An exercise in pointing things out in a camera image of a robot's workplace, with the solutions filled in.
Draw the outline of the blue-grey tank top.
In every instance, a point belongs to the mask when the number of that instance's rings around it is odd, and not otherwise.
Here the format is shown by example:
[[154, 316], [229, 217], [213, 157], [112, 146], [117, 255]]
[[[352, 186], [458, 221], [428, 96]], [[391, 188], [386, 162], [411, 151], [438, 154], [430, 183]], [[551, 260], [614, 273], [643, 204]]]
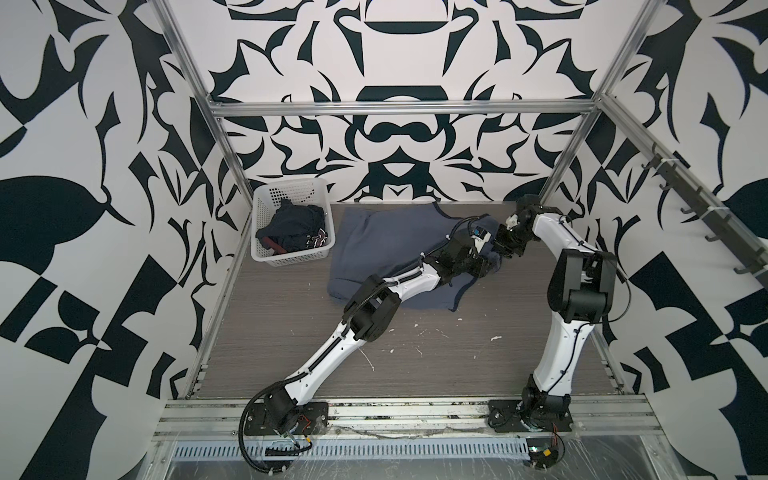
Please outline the blue-grey tank top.
[[[393, 210], [345, 209], [331, 254], [328, 295], [346, 306], [370, 275], [385, 278], [413, 269], [417, 257], [444, 243], [461, 219], [448, 215], [437, 203]], [[404, 301], [402, 308], [456, 311], [476, 281], [462, 273], [449, 285]]]

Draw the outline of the white plastic laundry basket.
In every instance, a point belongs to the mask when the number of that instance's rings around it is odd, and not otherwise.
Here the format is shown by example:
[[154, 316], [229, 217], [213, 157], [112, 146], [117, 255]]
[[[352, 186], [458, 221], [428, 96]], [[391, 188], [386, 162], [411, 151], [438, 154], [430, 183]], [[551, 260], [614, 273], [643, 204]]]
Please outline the white plastic laundry basket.
[[[336, 241], [327, 187], [328, 183], [321, 178], [281, 180], [258, 187], [253, 194], [250, 227], [250, 249], [253, 260], [279, 267], [327, 257]], [[282, 199], [288, 199], [297, 205], [316, 205], [325, 211], [325, 224], [328, 232], [328, 241], [325, 246], [275, 255], [272, 250], [265, 249], [260, 245], [255, 234], [258, 229], [265, 227], [270, 222]]]

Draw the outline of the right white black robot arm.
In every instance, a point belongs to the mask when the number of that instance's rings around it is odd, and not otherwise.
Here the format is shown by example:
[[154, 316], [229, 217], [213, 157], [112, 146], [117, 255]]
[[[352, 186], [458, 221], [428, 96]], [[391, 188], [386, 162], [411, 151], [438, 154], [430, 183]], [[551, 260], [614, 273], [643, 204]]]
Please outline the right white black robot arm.
[[499, 227], [494, 248], [507, 258], [522, 256], [532, 241], [542, 242], [556, 259], [546, 292], [552, 322], [517, 410], [523, 418], [563, 417], [584, 344], [612, 309], [617, 258], [580, 236], [559, 209], [529, 194], [517, 201], [515, 212]]

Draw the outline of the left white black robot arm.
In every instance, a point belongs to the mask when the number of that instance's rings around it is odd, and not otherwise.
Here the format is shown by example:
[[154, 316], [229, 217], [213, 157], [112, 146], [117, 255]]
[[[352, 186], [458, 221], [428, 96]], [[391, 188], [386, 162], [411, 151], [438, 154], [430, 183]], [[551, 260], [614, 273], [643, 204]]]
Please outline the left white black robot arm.
[[378, 339], [401, 304], [438, 290], [458, 276], [485, 276], [493, 266], [495, 235], [482, 226], [461, 222], [432, 250], [421, 253], [394, 276], [369, 276], [345, 305], [341, 321], [329, 339], [293, 375], [260, 395], [266, 419], [276, 431], [291, 430], [302, 408], [346, 358]]

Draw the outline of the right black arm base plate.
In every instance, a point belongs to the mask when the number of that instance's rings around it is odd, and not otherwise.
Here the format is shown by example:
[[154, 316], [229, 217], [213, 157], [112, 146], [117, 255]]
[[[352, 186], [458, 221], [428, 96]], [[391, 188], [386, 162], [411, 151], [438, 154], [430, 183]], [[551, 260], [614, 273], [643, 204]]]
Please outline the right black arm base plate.
[[570, 396], [546, 397], [529, 405], [522, 400], [491, 400], [486, 423], [496, 433], [571, 432], [570, 401]]

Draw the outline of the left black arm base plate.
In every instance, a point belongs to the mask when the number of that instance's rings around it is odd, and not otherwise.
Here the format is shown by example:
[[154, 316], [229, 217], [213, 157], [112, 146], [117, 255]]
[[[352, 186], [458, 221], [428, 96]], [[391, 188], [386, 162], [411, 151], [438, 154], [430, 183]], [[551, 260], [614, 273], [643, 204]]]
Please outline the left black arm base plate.
[[256, 403], [246, 414], [245, 436], [284, 435], [287, 433], [311, 435], [320, 433], [328, 426], [329, 404], [309, 402], [294, 408], [284, 417], [279, 411]]

